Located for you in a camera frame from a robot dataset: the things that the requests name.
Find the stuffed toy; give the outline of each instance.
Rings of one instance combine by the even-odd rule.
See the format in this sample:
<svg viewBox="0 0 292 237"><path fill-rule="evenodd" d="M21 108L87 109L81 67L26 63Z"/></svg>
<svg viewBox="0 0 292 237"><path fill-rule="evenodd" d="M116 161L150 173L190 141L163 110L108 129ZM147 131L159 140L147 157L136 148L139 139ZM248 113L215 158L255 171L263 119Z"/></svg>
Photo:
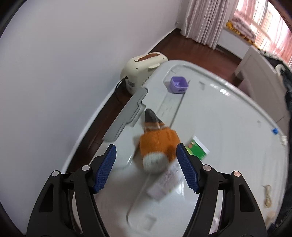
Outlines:
<svg viewBox="0 0 292 237"><path fill-rule="evenodd" d="M164 171L176 158L176 146L179 143L176 132L157 118L151 109L146 109L144 134L140 138L144 170L150 173Z"/></svg>

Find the dark wooden floor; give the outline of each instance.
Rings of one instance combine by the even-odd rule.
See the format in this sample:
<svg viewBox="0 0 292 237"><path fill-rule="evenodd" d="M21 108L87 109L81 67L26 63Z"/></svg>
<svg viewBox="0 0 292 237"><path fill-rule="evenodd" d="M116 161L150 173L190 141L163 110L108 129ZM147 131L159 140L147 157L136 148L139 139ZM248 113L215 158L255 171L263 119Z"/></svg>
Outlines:
<svg viewBox="0 0 292 237"><path fill-rule="evenodd" d="M197 64L235 86L239 84L238 79L233 74L241 61L239 58L222 49L212 50L208 46L186 39L180 35L178 29L171 32L151 50L151 52L155 51L163 53L169 60L180 59ZM93 158L102 143L104 134L131 97L125 88L125 83L118 87L117 96L121 102L117 100L114 94L110 97L83 138L67 172L75 171L88 164Z"/></svg>

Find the curtain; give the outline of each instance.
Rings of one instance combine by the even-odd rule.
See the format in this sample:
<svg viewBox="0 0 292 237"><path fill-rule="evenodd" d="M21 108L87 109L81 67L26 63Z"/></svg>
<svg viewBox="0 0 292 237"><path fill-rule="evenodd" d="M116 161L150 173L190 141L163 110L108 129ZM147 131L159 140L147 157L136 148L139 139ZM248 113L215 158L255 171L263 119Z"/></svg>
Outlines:
<svg viewBox="0 0 292 237"><path fill-rule="evenodd" d="M190 0L181 34L215 49L228 0Z"/></svg>
<svg viewBox="0 0 292 237"><path fill-rule="evenodd" d="M292 33L268 0L239 0L235 15L255 33L255 45L282 58L292 66Z"/></svg>

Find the small purple box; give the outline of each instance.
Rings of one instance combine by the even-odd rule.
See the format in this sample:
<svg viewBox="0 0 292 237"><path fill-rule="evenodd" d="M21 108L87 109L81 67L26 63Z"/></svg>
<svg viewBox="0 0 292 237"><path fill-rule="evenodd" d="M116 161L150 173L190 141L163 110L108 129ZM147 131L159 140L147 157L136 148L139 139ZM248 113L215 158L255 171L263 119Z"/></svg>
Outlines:
<svg viewBox="0 0 292 237"><path fill-rule="evenodd" d="M173 76L170 80L169 87L173 93L178 94L185 93L189 86L183 76Z"/></svg>

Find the green package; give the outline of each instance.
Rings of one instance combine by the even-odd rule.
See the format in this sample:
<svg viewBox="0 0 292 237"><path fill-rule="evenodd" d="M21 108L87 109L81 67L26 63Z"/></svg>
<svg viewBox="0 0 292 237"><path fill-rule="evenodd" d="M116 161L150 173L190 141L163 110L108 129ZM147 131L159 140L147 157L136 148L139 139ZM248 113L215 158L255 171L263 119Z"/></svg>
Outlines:
<svg viewBox="0 0 292 237"><path fill-rule="evenodd" d="M194 136L189 145L186 146L189 154L197 156L201 161L205 158L205 156L210 152L201 142L200 140Z"/></svg>

